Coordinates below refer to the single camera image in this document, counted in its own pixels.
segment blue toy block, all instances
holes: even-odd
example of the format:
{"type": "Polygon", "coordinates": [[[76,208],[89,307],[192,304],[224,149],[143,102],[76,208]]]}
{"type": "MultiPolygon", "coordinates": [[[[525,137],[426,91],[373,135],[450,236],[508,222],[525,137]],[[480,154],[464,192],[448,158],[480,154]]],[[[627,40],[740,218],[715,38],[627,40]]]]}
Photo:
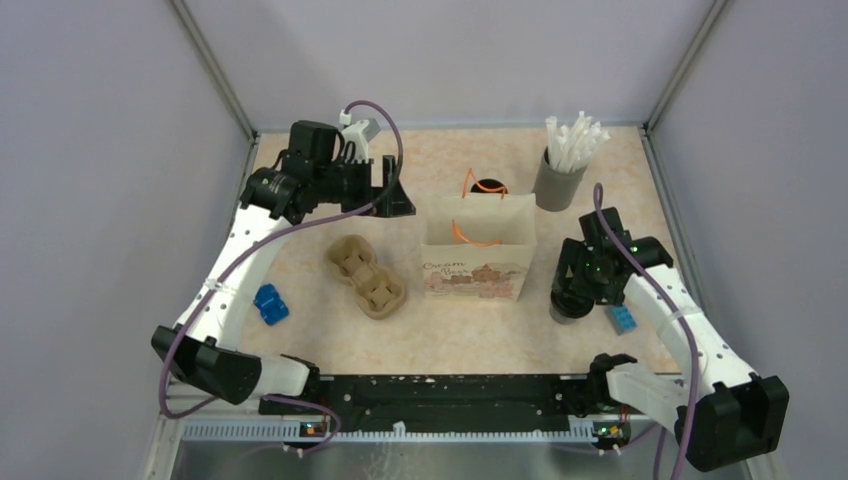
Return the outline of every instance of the blue toy block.
{"type": "Polygon", "coordinates": [[[626,306],[610,307],[610,314],[612,315],[613,327],[615,327],[619,335],[636,328],[636,321],[633,320],[633,315],[630,314],[630,310],[626,306]]]}
{"type": "Polygon", "coordinates": [[[259,287],[259,291],[256,292],[256,297],[253,299],[253,304],[259,309],[262,320],[265,320],[268,325],[275,325],[289,315],[289,307],[280,298],[277,289],[270,283],[259,287]]]}

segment orange bag handle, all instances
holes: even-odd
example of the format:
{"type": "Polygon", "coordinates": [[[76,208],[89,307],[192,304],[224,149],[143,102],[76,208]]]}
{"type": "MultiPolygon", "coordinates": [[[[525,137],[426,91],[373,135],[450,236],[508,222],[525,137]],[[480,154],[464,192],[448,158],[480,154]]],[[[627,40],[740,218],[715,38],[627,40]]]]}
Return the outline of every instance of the orange bag handle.
{"type": "Polygon", "coordinates": [[[452,222],[453,222],[453,241],[455,243],[462,243],[462,242],[460,242],[460,240],[464,240],[465,243],[467,243],[469,245],[474,245],[475,247],[491,247],[491,246],[494,246],[494,245],[503,245],[503,240],[501,240],[501,239],[497,239],[497,240],[495,240],[494,242],[491,242],[491,243],[472,242],[471,240],[468,239],[468,237],[465,236],[465,234],[463,234],[459,230],[459,225],[456,224],[456,220],[452,220],[452,222]]]}
{"type": "MultiPolygon", "coordinates": [[[[488,192],[488,193],[498,193],[498,192],[500,192],[501,198],[503,198],[504,195],[506,194],[506,187],[501,186],[501,187],[497,187],[497,188],[489,188],[489,187],[484,187],[483,185],[480,185],[480,182],[477,181],[477,177],[474,176],[474,172],[469,168],[468,173],[465,174],[465,182],[463,182],[463,184],[462,184],[462,198],[465,198],[465,194],[468,193],[468,179],[469,178],[473,178],[474,184],[477,185],[477,188],[479,188],[480,190],[483,190],[484,192],[488,192]]],[[[453,241],[455,243],[462,243],[461,241],[465,241],[465,243],[467,243],[469,245],[474,245],[475,247],[491,247],[491,246],[494,246],[494,245],[502,245],[503,244],[503,240],[501,240],[501,239],[497,239],[497,240],[495,240],[494,242],[491,242],[491,243],[472,242],[459,229],[459,225],[457,225],[456,220],[451,220],[451,221],[453,222],[453,241]]]]}
{"type": "Polygon", "coordinates": [[[504,187],[504,186],[500,186],[500,187],[497,187],[497,188],[489,188],[489,187],[484,187],[483,185],[480,185],[480,182],[477,181],[477,177],[474,176],[474,172],[471,171],[471,169],[469,168],[468,173],[465,174],[465,182],[463,182],[463,184],[462,184],[462,198],[465,198],[465,194],[468,193],[468,179],[469,178],[473,178],[474,184],[477,185],[477,188],[479,188],[480,190],[483,190],[484,192],[487,192],[487,193],[498,193],[498,192],[500,192],[501,198],[503,198],[504,195],[506,194],[506,187],[504,187]]]}

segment paper bag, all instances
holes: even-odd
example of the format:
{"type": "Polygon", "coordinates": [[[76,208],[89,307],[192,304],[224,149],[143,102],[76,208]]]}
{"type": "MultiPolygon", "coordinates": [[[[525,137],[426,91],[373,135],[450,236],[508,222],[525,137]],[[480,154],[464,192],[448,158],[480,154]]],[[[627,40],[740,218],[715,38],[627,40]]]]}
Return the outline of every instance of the paper bag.
{"type": "Polygon", "coordinates": [[[423,207],[428,298],[518,299],[536,249],[535,195],[428,197],[423,207]]]}

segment beige marbled tabletop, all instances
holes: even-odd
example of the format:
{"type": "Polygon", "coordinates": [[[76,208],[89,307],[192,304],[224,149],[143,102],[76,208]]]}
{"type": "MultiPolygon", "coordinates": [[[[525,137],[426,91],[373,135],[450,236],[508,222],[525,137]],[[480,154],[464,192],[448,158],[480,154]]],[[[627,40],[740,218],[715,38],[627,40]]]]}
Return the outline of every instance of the beige marbled tabletop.
{"type": "MultiPolygon", "coordinates": [[[[510,193],[529,193],[545,146],[543,128],[403,131],[401,183],[414,203],[428,194],[457,195],[469,167],[478,178],[497,178],[510,193]]],[[[585,373],[601,352],[628,353],[656,372],[679,372],[650,323],[634,312],[638,328],[617,335],[604,308],[572,325],[548,314],[551,281],[562,240],[580,239],[577,218],[592,210],[592,186],[601,181],[605,206],[618,208],[635,238],[653,235],[672,244],[635,127],[610,128],[611,139],[592,162],[566,211],[536,209],[538,246],[517,302],[424,298],[420,265],[422,225],[415,216],[355,217],[297,232],[280,250],[266,281],[291,314],[267,326],[250,309],[240,350],[285,353],[317,364],[326,374],[585,373]],[[408,300],[386,320],[372,320],[354,303],[350,287],[323,264],[326,248],[348,234],[365,237],[381,264],[405,279],[408,300]]],[[[263,135],[256,165],[270,166],[288,135],[263,135]]],[[[395,153],[384,131],[371,156],[395,153]]],[[[380,162],[375,179],[380,178],[380,162]]],[[[321,206],[309,218],[338,212],[321,206]]]]}

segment cup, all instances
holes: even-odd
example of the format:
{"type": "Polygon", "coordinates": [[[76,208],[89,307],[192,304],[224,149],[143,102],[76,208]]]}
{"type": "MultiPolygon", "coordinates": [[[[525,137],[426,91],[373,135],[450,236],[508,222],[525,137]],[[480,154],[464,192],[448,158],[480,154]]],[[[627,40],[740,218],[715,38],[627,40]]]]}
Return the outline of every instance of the cup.
{"type": "Polygon", "coordinates": [[[536,206],[548,212],[561,212],[571,205],[577,186],[583,180],[586,167],[572,173],[554,170],[548,159],[548,149],[542,154],[539,171],[536,173],[536,184],[533,193],[536,194],[536,206]]]}

